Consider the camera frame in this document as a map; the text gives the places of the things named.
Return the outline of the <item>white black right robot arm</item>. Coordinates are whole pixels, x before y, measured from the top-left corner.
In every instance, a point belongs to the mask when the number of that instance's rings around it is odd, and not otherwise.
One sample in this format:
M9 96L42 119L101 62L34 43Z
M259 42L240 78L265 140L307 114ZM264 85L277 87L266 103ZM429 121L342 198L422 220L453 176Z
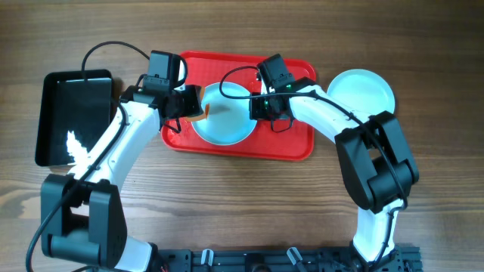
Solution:
M417 165L398 119L387 110L365 112L331 97L307 77L264 79L251 109L265 118L285 116L310 125L337 149L345 188L358 206L350 244L352 269L373 271L396 257L393 234L408 206Z

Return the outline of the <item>green and orange sponge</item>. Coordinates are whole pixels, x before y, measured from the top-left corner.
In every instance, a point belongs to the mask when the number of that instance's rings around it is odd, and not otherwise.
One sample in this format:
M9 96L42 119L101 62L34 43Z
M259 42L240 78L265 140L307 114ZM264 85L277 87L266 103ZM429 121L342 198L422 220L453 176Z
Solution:
M187 122L198 122L198 121L206 119L209 115L210 105L209 104L203 105L203 98L204 98L204 95L206 93L206 88L201 87L199 85L195 85L195 91L197 93L197 99L198 99L199 106L200 106L200 112L197 113L196 115L185 117L185 120Z

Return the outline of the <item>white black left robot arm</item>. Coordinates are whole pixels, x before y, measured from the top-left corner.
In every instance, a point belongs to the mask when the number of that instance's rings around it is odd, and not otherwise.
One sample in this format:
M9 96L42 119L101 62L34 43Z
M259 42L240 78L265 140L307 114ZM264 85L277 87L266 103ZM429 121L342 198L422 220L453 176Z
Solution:
M204 88L128 87L116 115L86 159L66 175L50 174L41 186L41 219L33 242L50 258L86 269L167 271L153 243L128 235L119 192L144 147L170 119L207 112Z

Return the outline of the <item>light blue plate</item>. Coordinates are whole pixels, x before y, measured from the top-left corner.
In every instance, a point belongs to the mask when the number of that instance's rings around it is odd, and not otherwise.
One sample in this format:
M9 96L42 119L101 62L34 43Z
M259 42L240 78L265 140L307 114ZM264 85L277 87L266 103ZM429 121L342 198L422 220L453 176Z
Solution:
M195 132L206 142L228 146L237 144L254 131L257 121L250 119L249 101L226 98L219 83L205 87L202 106L209 105L208 116L192 123Z
M342 72L331 81L327 94L354 110L372 115L383 111L394 113L396 109L396 99L389 83L370 70Z

